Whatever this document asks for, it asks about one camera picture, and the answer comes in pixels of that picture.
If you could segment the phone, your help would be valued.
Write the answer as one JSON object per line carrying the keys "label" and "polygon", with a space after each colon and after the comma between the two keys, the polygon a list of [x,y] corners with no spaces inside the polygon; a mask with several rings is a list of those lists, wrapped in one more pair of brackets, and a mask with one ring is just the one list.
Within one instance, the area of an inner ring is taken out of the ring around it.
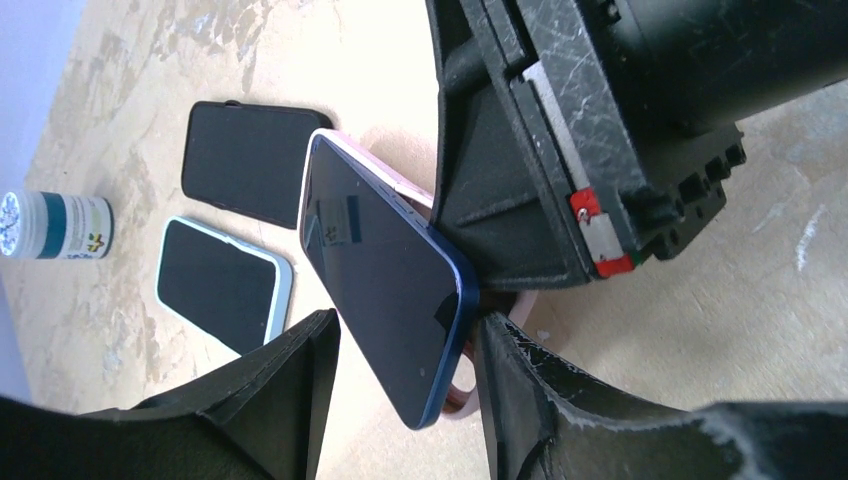
{"label": "phone", "polygon": [[294,230],[310,137],[332,126],[308,108],[198,101],[188,118],[181,189],[190,199]]}
{"label": "phone", "polygon": [[156,299],[239,355],[282,335],[293,283],[281,255],[190,218],[166,222]]}

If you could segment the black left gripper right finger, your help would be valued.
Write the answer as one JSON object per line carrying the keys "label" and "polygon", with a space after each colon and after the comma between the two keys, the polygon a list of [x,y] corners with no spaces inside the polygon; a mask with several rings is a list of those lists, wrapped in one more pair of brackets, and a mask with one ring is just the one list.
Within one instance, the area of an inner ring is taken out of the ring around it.
{"label": "black left gripper right finger", "polygon": [[507,317],[475,338],[494,479],[843,479],[843,402],[725,402],[694,411],[619,390]]}

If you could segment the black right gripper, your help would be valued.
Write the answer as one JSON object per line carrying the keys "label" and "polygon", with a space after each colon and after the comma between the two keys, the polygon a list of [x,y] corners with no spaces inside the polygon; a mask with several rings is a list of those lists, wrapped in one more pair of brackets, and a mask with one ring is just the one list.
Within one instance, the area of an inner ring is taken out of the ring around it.
{"label": "black right gripper", "polygon": [[847,77],[843,1],[426,10],[433,222],[492,290],[575,287],[674,258],[724,207],[721,184],[746,160],[738,122]]}

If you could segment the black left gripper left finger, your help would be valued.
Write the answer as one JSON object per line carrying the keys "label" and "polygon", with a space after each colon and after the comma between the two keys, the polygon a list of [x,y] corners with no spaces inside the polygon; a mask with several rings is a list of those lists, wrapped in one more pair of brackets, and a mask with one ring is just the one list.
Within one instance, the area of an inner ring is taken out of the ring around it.
{"label": "black left gripper left finger", "polygon": [[129,409],[1,402],[5,479],[312,479],[340,344],[334,310]]}

